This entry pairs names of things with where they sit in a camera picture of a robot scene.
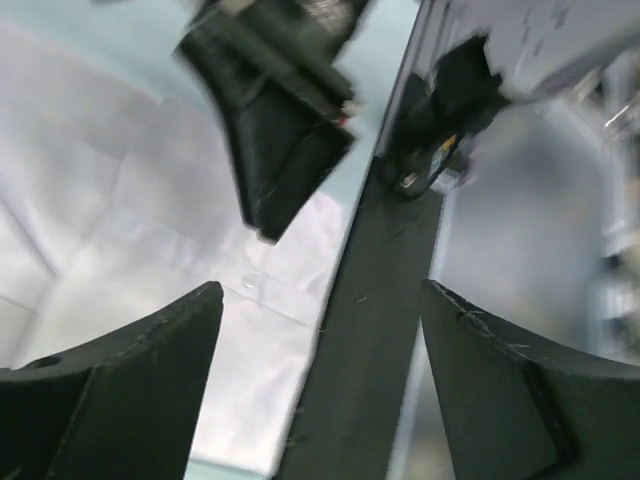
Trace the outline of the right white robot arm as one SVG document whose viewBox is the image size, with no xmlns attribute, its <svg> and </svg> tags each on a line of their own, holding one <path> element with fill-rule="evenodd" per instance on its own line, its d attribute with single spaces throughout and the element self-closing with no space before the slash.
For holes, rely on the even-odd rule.
<svg viewBox="0 0 640 480">
<path fill-rule="evenodd" d="M 348 153 L 360 102 L 336 67 L 362 1 L 205 1 L 177 50 L 221 112 L 244 222 L 278 241 Z M 502 111 L 570 90 L 639 44 L 635 1 L 531 1 L 476 29 L 400 90 L 383 157 L 420 196 Z"/>
</svg>

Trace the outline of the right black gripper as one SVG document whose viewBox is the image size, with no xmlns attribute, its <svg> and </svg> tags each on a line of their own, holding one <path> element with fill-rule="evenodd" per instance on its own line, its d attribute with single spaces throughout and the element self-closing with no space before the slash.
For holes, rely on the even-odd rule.
<svg viewBox="0 0 640 480">
<path fill-rule="evenodd" d="M 208 67 L 225 51 L 274 81 L 255 90 L 209 82 L 243 220 L 264 240 L 280 240 L 354 143 L 338 125 L 361 102 L 334 61 L 361 13 L 356 1 L 204 1 L 179 43 L 192 63 Z"/>
</svg>

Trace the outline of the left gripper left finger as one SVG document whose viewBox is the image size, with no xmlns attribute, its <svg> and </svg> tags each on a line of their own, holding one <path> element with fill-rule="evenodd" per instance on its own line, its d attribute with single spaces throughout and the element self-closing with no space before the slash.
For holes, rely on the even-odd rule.
<svg viewBox="0 0 640 480">
<path fill-rule="evenodd" d="M 1 371 L 4 479 L 181 479 L 223 312 L 206 282 L 163 309 Z"/>
</svg>

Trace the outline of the white long sleeve shirt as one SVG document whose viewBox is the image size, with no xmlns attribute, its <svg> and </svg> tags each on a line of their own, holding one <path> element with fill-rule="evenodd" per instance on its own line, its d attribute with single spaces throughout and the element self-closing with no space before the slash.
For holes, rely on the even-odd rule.
<svg viewBox="0 0 640 480">
<path fill-rule="evenodd" d="M 147 93 L 1 25 L 1 363 L 20 367 L 225 289 L 192 447 L 275 471 L 348 219 L 317 192 L 276 245 L 241 220 L 203 98 Z"/>
</svg>

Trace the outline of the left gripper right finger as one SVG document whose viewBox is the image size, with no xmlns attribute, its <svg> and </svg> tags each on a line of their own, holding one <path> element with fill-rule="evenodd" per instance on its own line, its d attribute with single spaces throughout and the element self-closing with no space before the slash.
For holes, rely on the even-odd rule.
<svg viewBox="0 0 640 480">
<path fill-rule="evenodd" d="M 639 369 L 426 280 L 422 328 L 458 479 L 636 479 Z"/>
</svg>

